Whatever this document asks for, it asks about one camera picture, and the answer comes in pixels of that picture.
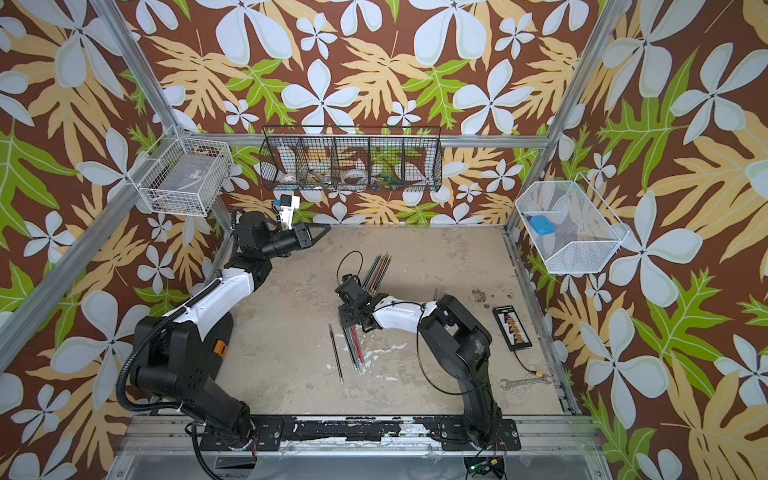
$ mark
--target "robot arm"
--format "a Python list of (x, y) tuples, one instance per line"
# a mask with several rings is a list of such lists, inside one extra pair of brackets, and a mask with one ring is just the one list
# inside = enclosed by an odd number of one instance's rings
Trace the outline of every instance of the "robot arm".
[(464, 400), (467, 438), (483, 449), (495, 437), (502, 411), (488, 378), (491, 334), (456, 298), (444, 295), (436, 302), (417, 303), (385, 293), (371, 296), (353, 276), (345, 277), (336, 293), (343, 301), (339, 307), (342, 326), (360, 325), (364, 332), (418, 331), (440, 366), (458, 382), (459, 391), (454, 395), (462, 395)]

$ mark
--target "green leaf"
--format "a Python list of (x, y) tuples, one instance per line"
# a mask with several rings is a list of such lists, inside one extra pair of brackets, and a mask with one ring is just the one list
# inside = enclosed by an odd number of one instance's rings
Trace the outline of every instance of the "green leaf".
[(164, 289), (160, 293), (155, 293), (151, 286), (147, 288), (134, 287), (134, 291), (144, 302), (151, 305), (149, 314), (152, 316), (163, 316), (190, 297), (179, 290)]
[(746, 323), (747, 325), (768, 326), (768, 306), (758, 302), (751, 295), (749, 303), (739, 302), (739, 305), (744, 307), (742, 313), (755, 316), (755, 318)]
[(592, 150), (592, 146), (585, 147), (584, 142), (589, 137), (589, 130), (587, 125), (584, 125), (579, 130), (578, 140), (574, 146), (574, 153), (566, 161), (561, 161), (563, 166), (563, 173), (567, 180), (576, 180), (579, 174), (587, 174), (589, 171), (586, 167), (580, 167), (579, 164), (589, 155), (589, 151)]
[[(517, 131), (512, 131), (514, 135), (519, 135)], [(537, 135), (547, 134), (547, 124), (541, 124), (536, 130)], [(528, 176), (528, 172), (531, 171), (531, 165), (536, 161), (536, 157), (541, 153), (541, 148), (512, 148), (512, 153), (515, 154), (515, 163), (523, 167), (520, 170), (518, 176), (520, 177), (520, 183), (525, 182), (525, 178)]]
[(184, 16), (187, 17), (187, 20), (191, 20), (190, 17), (190, 8), (187, 6), (187, 0), (174, 0), (174, 3), (176, 5), (179, 5), (179, 8), (181, 8), (181, 11), (184, 13)]
[(659, 358), (664, 359), (672, 366), (673, 356), (677, 357), (686, 370), (690, 384), (706, 393), (710, 398), (714, 394), (711, 382), (701, 368), (689, 357), (714, 362), (722, 354), (709, 343), (697, 336), (690, 335), (687, 331), (690, 328), (711, 328), (730, 320), (726, 316), (701, 309), (701, 303), (704, 300), (720, 292), (719, 289), (708, 286), (713, 278), (714, 276), (709, 274), (709, 270), (700, 271), (698, 276), (691, 272), (690, 290), (684, 290), (680, 282), (674, 279), (680, 295), (677, 298), (677, 309), (672, 317), (667, 314), (664, 308), (646, 300), (650, 310), (650, 318), (653, 320), (658, 333), (647, 323), (633, 319), (640, 337), (658, 353)]
[[(77, 173), (76, 170), (61, 166), (48, 152), (20, 141), (14, 135), (13, 127), (8, 135), (0, 132), (0, 247), (6, 250), (8, 250), (8, 243), (3, 235), (6, 227), (11, 227), (21, 235), (29, 237), (22, 216), (12, 205), (17, 188), (30, 200), (49, 209), (58, 209), (58, 202), (48, 192), (45, 183), (38, 178), (36, 172), (28, 170), (26, 164), (20, 160), (25, 160), (37, 170), (50, 174), (71, 177)], [(23, 200), (16, 202), (16, 205), (23, 204)]]
[(317, 212), (310, 210), (314, 205), (314, 202), (302, 202), (299, 208), (293, 211), (293, 225), (299, 222), (311, 222), (315, 215), (317, 215)]
[(690, 57), (672, 77), (667, 86), (667, 91), (664, 93), (664, 101), (661, 104), (661, 108), (659, 108), (658, 98), (644, 98), (641, 105), (640, 119), (636, 120), (633, 108), (627, 101), (622, 101), (621, 122), (614, 123), (611, 119), (608, 119), (605, 127), (598, 132), (598, 138), (601, 141), (606, 138), (610, 140), (605, 149), (606, 151), (612, 151), (622, 141), (630, 142), (619, 163), (619, 174), (627, 170), (647, 147), (643, 160), (643, 177), (641, 179), (643, 190), (648, 188), (650, 174), (661, 162), (670, 133), (678, 128), (685, 128), (672, 126), (675, 116), (670, 108), (674, 101), (688, 88), (690, 66), (694, 62), (695, 57), (696, 52), (690, 54)]
[(411, 210), (398, 212), (395, 216), (398, 218), (407, 218), (406, 225), (413, 225), (414, 223), (417, 225), (428, 225), (430, 218), (437, 217), (437, 213), (431, 212), (430, 210), (438, 205), (439, 204), (432, 203), (416, 205), (415, 207), (412, 207)]
[(295, 121), (288, 114), (295, 110), (286, 107), (277, 97), (277, 94), (282, 93), (289, 83), (276, 78), (264, 78), (264, 75), (274, 72), (280, 66), (280, 62), (282, 60), (278, 58), (259, 61), (243, 71), (247, 74), (246, 78), (230, 78), (227, 88), (231, 91), (242, 91), (248, 88), (246, 101), (250, 107), (264, 100), (263, 121), (267, 122), (272, 116), (277, 115), (281, 125), (293, 125)]
[(128, 128), (128, 133), (131, 134), (131, 140), (137, 141), (139, 143), (140, 147), (138, 151), (152, 153), (150, 150), (154, 146), (155, 142), (157, 142), (157, 137), (155, 137), (154, 131), (149, 124), (147, 124), (146, 135), (143, 131), (141, 131), (141, 127), (138, 125)]
[(544, 265), (544, 260), (536, 253), (535, 255), (527, 256), (528, 264), (531, 265), (532, 273), (540, 273), (536, 283), (536, 291), (547, 289), (547, 306), (549, 306), (550, 300), (554, 295), (554, 287), (558, 284), (558, 279), (547, 271), (547, 266)]
[(582, 394), (581, 401), (592, 414), (592, 423), (595, 424), (607, 440), (603, 444), (603, 454), (610, 463), (621, 462), (623, 465), (618, 472), (618, 478), (623, 480), (633, 480), (640, 478), (640, 465), (637, 463), (637, 454), (648, 455), (650, 451), (650, 440), (656, 434), (656, 429), (642, 428), (632, 432), (632, 436), (627, 443), (627, 430), (614, 418), (611, 426), (608, 418), (608, 410), (605, 408), (603, 396), (598, 393), (598, 405), (589, 395)]
[(389, 5), (389, 9), (392, 10), (392, 20), (397, 22), (397, 14), (400, 11), (400, 0), (384, 0), (387, 5)]
[(403, 86), (404, 91), (421, 91), (416, 98), (416, 106), (422, 107), (432, 103), (429, 109), (429, 118), (431, 121), (440, 114), (440, 126), (452, 129), (456, 125), (453, 114), (462, 110), (454, 108), (453, 103), (448, 99), (448, 94), (456, 93), (459, 88), (467, 85), (466, 83), (452, 78), (445, 78), (452, 75), (469, 63), (469, 60), (451, 60), (432, 68), (427, 78), (411, 78)]
[(147, 95), (145, 95), (144, 90), (141, 89), (139, 82), (136, 80), (136, 77), (134, 76), (134, 72), (132, 72), (130, 69), (127, 69), (123, 71), (120, 74), (120, 76), (122, 78), (125, 78), (130, 83), (136, 86), (134, 91), (128, 94), (128, 98), (130, 98), (131, 101), (136, 104), (135, 108), (136, 108), (136, 111), (139, 112), (139, 115), (146, 114), (147, 113)]
[(22, 272), (13, 262), (9, 261), (11, 268), (9, 276), (4, 278), (11, 279), (11, 288), (0, 288), (0, 312), (12, 312), (32, 293), (35, 285), (29, 275)]

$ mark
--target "wrench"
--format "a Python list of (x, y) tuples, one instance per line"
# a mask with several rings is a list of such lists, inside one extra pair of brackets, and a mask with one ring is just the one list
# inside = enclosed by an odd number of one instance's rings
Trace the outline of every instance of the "wrench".
[(523, 385), (531, 385), (532, 383), (539, 383), (543, 382), (545, 384), (552, 383), (552, 376), (548, 373), (545, 373), (543, 376), (537, 376), (533, 379), (523, 379), (523, 380), (509, 380), (509, 379), (502, 379), (502, 390), (510, 390), (512, 387), (516, 386), (523, 386)]

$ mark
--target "blue object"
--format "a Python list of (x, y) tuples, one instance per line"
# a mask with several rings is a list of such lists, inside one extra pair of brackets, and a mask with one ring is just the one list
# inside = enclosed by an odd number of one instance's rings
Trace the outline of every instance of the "blue object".
[(549, 235), (557, 230), (557, 227), (547, 217), (529, 217), (528, 222), (539, 235)]

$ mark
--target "floral wallpaper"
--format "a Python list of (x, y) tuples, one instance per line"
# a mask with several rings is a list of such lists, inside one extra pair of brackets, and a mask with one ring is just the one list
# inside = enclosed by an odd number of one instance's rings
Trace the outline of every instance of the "floral wallpaper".
[[(160, 134), (85, 0), (0, 2), (0, 330)], [(138, 204), (0, 373), (0, 478), (100, 479), (127, 428), (136, 323), (184, 301), (218, 228)]]
[(604, 0), (118, 3), (191, 131), (417, 124), (534, 135)]
[(513, 232), (614, 478), (768, 475), (767, 8), (635, 1), (544, 173), (632, 234), (555, 276)]

